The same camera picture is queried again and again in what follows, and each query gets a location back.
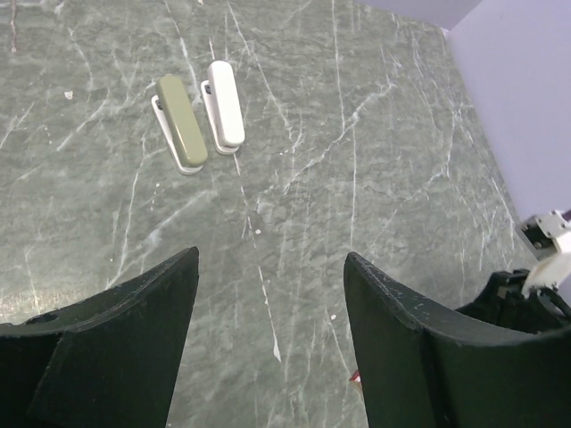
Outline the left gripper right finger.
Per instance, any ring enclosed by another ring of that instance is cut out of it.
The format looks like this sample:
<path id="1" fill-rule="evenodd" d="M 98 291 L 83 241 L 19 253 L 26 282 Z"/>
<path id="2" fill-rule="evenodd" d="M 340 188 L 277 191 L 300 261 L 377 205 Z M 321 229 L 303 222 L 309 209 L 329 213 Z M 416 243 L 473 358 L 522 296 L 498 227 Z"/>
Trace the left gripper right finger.
<path id="1" fill-rule="evenodd" d="M 369 426 L 569 426 L 570 326 L 532 334 L 485 323 L 357 253 L 343 284 Z"/>

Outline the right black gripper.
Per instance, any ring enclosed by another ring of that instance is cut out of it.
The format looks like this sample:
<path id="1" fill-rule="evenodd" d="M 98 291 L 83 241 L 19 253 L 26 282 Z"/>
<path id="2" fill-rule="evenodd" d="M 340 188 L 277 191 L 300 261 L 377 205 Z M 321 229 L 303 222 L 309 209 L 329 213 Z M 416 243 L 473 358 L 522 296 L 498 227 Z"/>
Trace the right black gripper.
<path id="1" fill-rule="evenodd" d="M 523 333 L 543 333 L 570 326 L 570 306 L 557 291 L 533 289 L 526 297 L 523 285 L 530 271 L 493 272 L 485 288 L 459 313 L 488 324 Z"/>

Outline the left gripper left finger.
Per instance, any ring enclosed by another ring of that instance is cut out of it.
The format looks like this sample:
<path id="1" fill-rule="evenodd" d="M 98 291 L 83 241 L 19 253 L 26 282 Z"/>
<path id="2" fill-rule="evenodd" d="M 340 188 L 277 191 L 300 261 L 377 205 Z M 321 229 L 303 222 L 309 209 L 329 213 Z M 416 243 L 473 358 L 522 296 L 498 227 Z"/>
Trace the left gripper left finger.
<path id="1" fill-rule="evenodd" d="M 1 326 L 4 427 L 163 427 L 199 280 L 187 248 L 125 283 Z"/>

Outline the olive green stapler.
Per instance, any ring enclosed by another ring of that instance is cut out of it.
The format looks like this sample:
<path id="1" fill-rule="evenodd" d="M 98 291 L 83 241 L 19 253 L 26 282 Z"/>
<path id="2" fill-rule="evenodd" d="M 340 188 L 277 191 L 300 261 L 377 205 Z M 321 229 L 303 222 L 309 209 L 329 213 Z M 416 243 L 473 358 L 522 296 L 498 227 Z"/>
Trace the olive green stapler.
<path id="1" fill-rule="evenodd" d="M 198 173 L 208 159 L 203 134 L 182 80 L 174 75 L 159 78 L 151 100 L 178 171 Z"/>

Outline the white stapler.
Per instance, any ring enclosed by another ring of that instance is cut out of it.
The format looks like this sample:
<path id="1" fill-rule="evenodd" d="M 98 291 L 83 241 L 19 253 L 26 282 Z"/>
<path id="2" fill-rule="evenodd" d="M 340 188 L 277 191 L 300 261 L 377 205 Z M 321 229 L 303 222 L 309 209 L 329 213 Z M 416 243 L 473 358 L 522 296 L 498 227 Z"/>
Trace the white stapler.
<path id="1" fill-rule="evenodd" d="M 233 155 L 245 140 L 244 120 L 236 79 L 228 62 L 214 61 L 207 69 L 208 79 L 201 92 L 216 151 Z"/>

